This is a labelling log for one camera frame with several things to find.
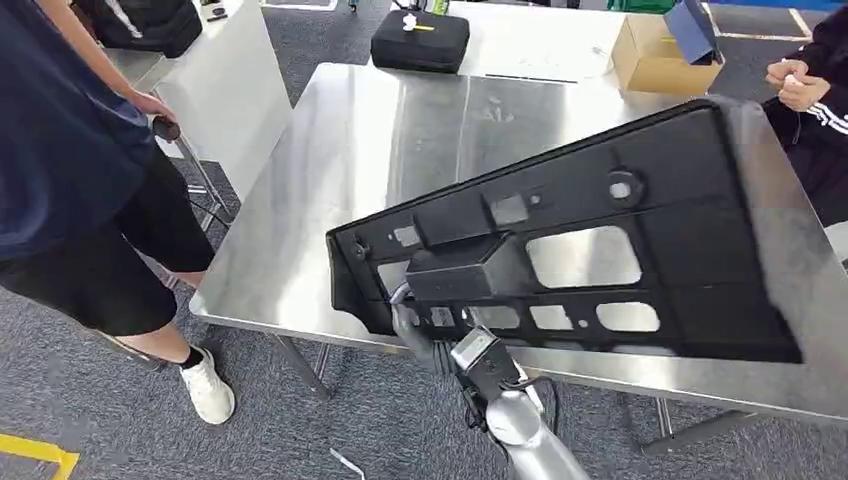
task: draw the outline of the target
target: person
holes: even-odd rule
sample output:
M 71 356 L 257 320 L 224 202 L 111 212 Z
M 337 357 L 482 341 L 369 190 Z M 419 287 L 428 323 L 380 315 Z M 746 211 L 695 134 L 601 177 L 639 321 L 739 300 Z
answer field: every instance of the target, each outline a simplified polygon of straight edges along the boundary
M 175 328 L 174 295 L 136 250 L 197 287 L 214 251 L 138 92 L 67 0 L 0 2 L 0 285 L 179 365 L 201 419 L 232 389 Z
M 768 67 L 764 108 L 822 224 L 848 220 L 848 7 L 812 43 Z

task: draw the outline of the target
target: black shorts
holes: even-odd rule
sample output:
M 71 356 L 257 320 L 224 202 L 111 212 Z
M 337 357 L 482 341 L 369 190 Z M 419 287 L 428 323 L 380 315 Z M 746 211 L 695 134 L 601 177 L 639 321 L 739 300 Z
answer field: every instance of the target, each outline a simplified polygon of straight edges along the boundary
M 172 272 L 202 272 L 214 251 L 185 179 L 154 148 L 144 184 L 108 223 L 28 257 L 0 261 L 0 285 L 113 336 L 153 332 L 177 311 L 173 292 L 136 253 Z
M 848 162 L 825 145 L 798 144 L 786 151 L 795 174 L 821 220 L 830 225 L 848 220 Z

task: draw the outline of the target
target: navy blue t-shirt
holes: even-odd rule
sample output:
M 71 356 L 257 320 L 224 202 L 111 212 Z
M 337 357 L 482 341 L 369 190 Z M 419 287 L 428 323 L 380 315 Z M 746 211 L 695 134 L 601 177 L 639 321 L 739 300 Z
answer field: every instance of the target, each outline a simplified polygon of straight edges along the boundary
M 152 148 L 147 117 L 34 0 L 0 0 L 0 259 L 108 221 L 141 186 Z

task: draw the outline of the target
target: table leg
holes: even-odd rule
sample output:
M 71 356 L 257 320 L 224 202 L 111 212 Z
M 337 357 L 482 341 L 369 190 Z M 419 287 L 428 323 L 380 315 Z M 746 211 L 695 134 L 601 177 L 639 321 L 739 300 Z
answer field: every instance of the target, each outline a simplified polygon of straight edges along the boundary
M 309 387 L 310 390 L 315 392 L 318 395 L 318 398 L 321 400 L 329 400 L 330 399 L 330 391 L 327 390 L 327 387 L 321 382 L 321 376 L 324 373 L 324 367 L 327 364 L 327 355 L 329 353 L 329 345 L 323 345 L 321 347 L 321 352 L 318 354 L 318 373 L 315 373 L 315 370 L 309 365 L 303 355 L 300 354 L 300 351 L 295 346 L 294 342 L 292 342 L 291 338 L 284 337 L 282 335 L 273 335 L 267 334 L 270 337 L 273 337 L 280 346 L 283 347 L 283 356 L 286 357 L 286 361 L 294 367 L 297 371 L 300 378 L 306 383 L 306 386 Z
M 230 209 L 227 208 L 227 204 L 224 203 L 223 197 L 221 197 L 221 194 L 218 192 L 215 184 L 212 183 L 212 179 L 209 178 L 209 174 L 206 173 L 206 169 L 203 168 L 203 164 L 200 163 L 200 160 L 194 156 L 194 152 L 191 151 L 191 148 L 185 142 L 185 139 L 183 139 L 183 137 L 179 137 L 174 140 L 174 144 L 180 152 L 182 152 L 183 157 L 188 160 L 194 166 L 194 169 L 197 170 L 197 173 L 200 174 L 200 179 L 203 182 L 203 186 L 206 188 L 206 192 L 209 193 L 209 196 L 212 197 L 212 201 L 215 202 L 221 210 L 218 212 L 218 216 L 220 216 L 221 219 L 228 224 L 232 223 L 235 217 L 230 212 Z
M 756 413 L 731 410 L 704 420 L 701 423 L 696 423 L 691 427 L 684 428 L 679 432 L 674 432 L 671 427 L 671 419 L 668 415 L 668 405 L 665 399 L 657 399 L 657 413 L 660 416 L 660 432 L 662 437 L 642 445 L 642 453 L 645 455 L 671 453 L 690 443 L 720 435 L 738 425 L 750 423 L 759 418 L 759 414 Z

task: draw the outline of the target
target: black plastic panel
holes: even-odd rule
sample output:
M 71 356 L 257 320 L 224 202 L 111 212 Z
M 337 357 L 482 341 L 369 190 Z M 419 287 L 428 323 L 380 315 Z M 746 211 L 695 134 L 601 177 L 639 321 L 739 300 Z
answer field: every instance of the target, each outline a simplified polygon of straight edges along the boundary
M 766 295 L 726 128 L 717 103 L 693 100 L 332 230 L 333 306 L 373 333 L 392 334 L 391 292 L 377 267 L 409 260 L 410 305 L 436 339 L 461 339 L 472 321 L 468 307 L 506 306 L 518 325 L 493 331 L 512 342 L 800 362 Z M 625 200 L 611 194 L 620 182 L 629 182 Z M 538 281 L 527 242 L 605 225 L 627 233 L 638 281 L 577 288 Z M 407 234 L 401 241 L 404 228 L 417 241 Z M 598 305 L 622 302 L 650 305 L 659 329 L 605 328 Z M 561 306 L 573 329 L 539 328 L 530 313 L 536 305 Z

